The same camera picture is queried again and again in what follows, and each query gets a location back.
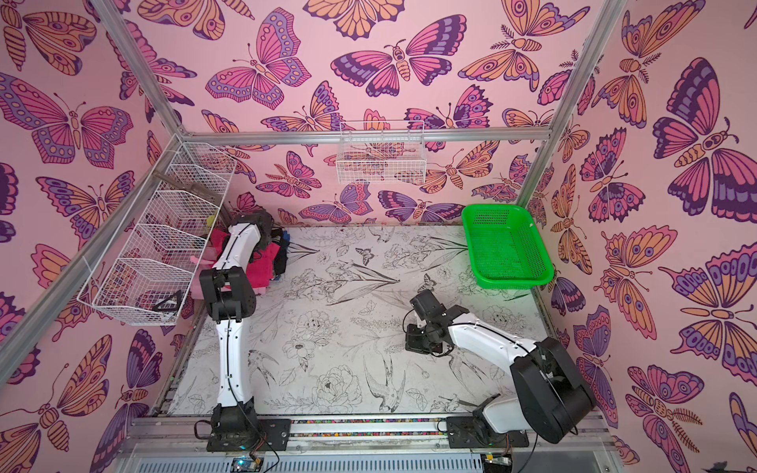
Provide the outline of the magenta t-shirt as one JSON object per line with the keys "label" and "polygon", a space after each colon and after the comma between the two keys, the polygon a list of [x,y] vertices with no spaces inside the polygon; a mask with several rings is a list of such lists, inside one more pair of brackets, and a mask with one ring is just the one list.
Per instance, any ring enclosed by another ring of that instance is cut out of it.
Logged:
{"label": "magenta t-shirt", "polygon": [[[210,236],[212,248],[218,256],[221,256],[224,244],[228,242],[230,235],[218,229],[214,229]],[[257,294],[263,294],[269,287],[274,275],[274,260],[280,250],[277,242],[272,242],[265,250],[256,250],[252,254],[252,261],[246,266],[246,276]]]}

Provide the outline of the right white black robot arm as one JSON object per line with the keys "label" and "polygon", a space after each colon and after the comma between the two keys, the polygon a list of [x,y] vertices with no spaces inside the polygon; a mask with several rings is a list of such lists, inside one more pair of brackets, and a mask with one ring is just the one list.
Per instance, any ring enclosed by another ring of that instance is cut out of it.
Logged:
{"label": "right white black robot arm", "polygon": [[579,423],[597,407],[593,390],[557,339],[534,341],[508,333],[465,307],[445,307],[430,290],[410,303],[422,324],[405,327],[407,351],[431,356],[471,352],[507,372],[516,390],[513,399],[492,395],[470,416],[447,420],[451,447],[463,447],[466,441],[494,447],[508,441],[510,433],[528,430],[556,445],[577,433]]}

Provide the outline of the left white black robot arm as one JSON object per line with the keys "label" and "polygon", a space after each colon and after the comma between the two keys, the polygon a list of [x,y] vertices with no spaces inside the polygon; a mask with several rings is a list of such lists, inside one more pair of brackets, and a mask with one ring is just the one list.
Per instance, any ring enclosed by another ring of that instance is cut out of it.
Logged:
{"label": "left white black robot arm", "polygon": [[254,409],[246,331],[252,327],[256,294],[246,268],[256,250],[271,242],[273,218],[264,210],[242,214],[229,228],[216,262],[199,274],[199,284],[220,344],[219,394],[209,421],[209,453],[250,451],[266,443]]}

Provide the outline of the folded light pink t-shirt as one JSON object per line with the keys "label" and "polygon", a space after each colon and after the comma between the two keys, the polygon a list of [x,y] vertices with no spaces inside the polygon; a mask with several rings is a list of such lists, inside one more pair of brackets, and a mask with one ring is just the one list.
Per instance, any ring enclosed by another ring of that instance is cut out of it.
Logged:
{"label": "folded light pink t-shirt", "polygon": [[[202,270],[210,269],[212,264],[215,263],[218,259],[218,255],[216,254],[216,251],[214,248],[206,248],[205,252],[203,252],[203,256],[201,258],[192,257],[190,260],[192,262],[198,262],[198,272],[193,277],[192,282],[190,283],[190,296],[197,301],[202,301],[204,299],[202,295],[202,290],[199,282],[199,274]],[[268,288],[265,290],[263,294],[257,294],[254,292],[257,296],[263,296],[266,294]]]}

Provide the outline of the green plastic basket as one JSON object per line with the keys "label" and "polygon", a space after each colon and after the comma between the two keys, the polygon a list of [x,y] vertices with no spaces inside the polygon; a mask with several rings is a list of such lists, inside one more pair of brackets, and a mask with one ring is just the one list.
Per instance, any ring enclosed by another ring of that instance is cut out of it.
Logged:
{"label": "green plastic basket", "polygon": [[555,276],[552,261],[526,209],[474,204],[461,215],[470,267],[485,290],[530,290]]}

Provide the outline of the black triangle object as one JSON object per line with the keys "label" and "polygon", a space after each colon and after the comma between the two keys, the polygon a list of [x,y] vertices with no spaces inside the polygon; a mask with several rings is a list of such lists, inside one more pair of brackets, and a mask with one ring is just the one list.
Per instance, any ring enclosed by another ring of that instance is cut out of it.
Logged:
{"label": "black triangle object", "polygon": [[183,291],[175,291],[175,293],[171,293],[162,300],[157,301],[151,311],[155,311],[155,313],[176,313],[181,309],[184,296],[185,293]]}

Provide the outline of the right green circuit board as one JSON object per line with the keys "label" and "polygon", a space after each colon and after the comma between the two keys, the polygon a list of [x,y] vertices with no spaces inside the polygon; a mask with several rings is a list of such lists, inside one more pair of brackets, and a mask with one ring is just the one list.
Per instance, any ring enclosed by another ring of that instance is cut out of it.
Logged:
{"label": "right green circuit board", "polygon": [[512,473],[513,460],[510,455],[481,455],[483,473]]}

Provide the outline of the green circuit board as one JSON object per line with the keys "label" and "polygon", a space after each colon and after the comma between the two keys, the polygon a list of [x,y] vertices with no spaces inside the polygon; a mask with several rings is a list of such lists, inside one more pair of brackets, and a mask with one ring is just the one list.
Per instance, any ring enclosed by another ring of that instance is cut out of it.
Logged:
{"label": "green circuit board", "polygon": [[262,460],[256,457],[240,456],[234,458],[230,465],[231,473],[258,473],[261,471]]}
{"label": "green circuit board", "polygon": [[481,455],[483,473],[512,473],[513,460],[510,455]]}

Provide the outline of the left green circuit board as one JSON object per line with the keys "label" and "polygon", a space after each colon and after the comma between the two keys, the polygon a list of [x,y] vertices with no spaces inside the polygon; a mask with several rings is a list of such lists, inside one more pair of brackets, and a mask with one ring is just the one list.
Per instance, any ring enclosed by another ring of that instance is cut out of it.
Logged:
{"label": "left green circuit board", "polygon": [[231,473],[258,473],[261,471],[262,460],[256,457],[240,456],[234,458],[230,465]]}

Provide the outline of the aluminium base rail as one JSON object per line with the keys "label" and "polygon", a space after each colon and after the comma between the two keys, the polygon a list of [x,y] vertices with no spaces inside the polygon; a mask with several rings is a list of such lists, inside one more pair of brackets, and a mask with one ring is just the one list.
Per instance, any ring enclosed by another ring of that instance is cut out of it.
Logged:
{"label": "aluminium base rail", "polygon": [[481,455],[510,455],[513,472],[621,472],[603,419],[593,413],[557,445],[520,432],[494,447],[451,447],[446,421],[461,414],[265,416],[259,449],[209,453],[203,417],[139,419],[114,472],[230,472],[234,458],[262,460],[260,472],[482,472]]}

